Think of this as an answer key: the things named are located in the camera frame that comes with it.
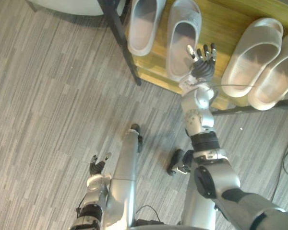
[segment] pair of slippers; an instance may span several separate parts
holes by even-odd
[[[166,0],[133,0],[128,37],[128,49],[137,56],[147,55],[154,43]],[[193,0],[176,0],[168,18],[166,69],[169,78],[180,81],[192,69],[192,59],[186,46],[196,47],[202,26],[202,16]]]
[[[288,92],[288,35],[273,18],[256,20],[245,30],[222,77],[223,91],[248,95],[258,110],[268,110]]]

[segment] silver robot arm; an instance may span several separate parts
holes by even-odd
[[[192,50],[188,52],[191,56],[194,54]],[[285,210],[260,195],[240,189],[239,178],[225,157],[225,151],[220,148],[214,130],[214,119],[209,111],[209,100],[213,98],[214,92],[201,80],[207,69],[213,67],[210,72],[214,72],[214,62],[193,59],[194,68],[206,63],[206,69],[197,68],[197,72],[188,77],[187,83],[181,83],[187,91],[182,97],[181,106],[186,131],[194,148],[194,180],[198,192],[203,197],[212,199],[216,208],[236,229],[288,230],[288,213]]]

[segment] black cable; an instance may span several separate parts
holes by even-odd
[[[277,181],[276,181],[276,186],[275,186],[275,189],[272,193],[272,196],[271,196],[271,202],[273,202],[273,199],[274,199],[274,196],[275,196],[275,193],[277,191],[277,187],[278,187],[278,184],[279,184],[279,181],[280,181],[280,175],[282,173],[282,168],[284,169],[285,173],[288,175],[288,171],[287,169],[285,168],[285,159],[286,157],[288,156],[288,143],[286,145],[286,148],[285,148],[285,151],[283,153],[283,157],[282,157],[282,160],[281,160],[281,164],[280,164],[280,167],[279,167],[279,171],[278,171],[278,176],[277,176]]]
[[[79,206],[76,208],[76,213],[77,213],[77,218],[79,217],[79,214],[80,214],[80,206],[82,204],[82,202],[84,201],[84,198],[85,198],[86,194],[84,195],[84,197],[82,198],[82,200],[80,201],[79,203]]]
[[[162,222],[162,221],[160,220],[159,216],[158,216],[157,211],[156,211],[153,207],[151,207],[150,205],[144,205],[144,206],[140,207],[135,213],[137,214],[137,213],[138,213],[139,211],[141,211],[141,209],[144,208],[144,207],[150,207],[150,208],[155,212],[158,221],[159,221],[159,222]]]

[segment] slide sandal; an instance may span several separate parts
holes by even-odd
[[[279,54],[282,36],[283,26],[274,18],[261,18],[251,23],[244,31],[223,74],[223,91],[232,97],[246,95],[266,65]]]
[[[128,49],[137,56],[152,49],[166,0],[133,0],[128,35]]]
[[[260,75],[248,94],[251,106],[258,110],[272,108],[288,92],[288,35],[283,39],[282,50]]]
[[[170,79],[180,81],[192,68],[187,45],[196,48],[202,26],[200,8],[193,0],[176,0],[168,18],[167,73]]]

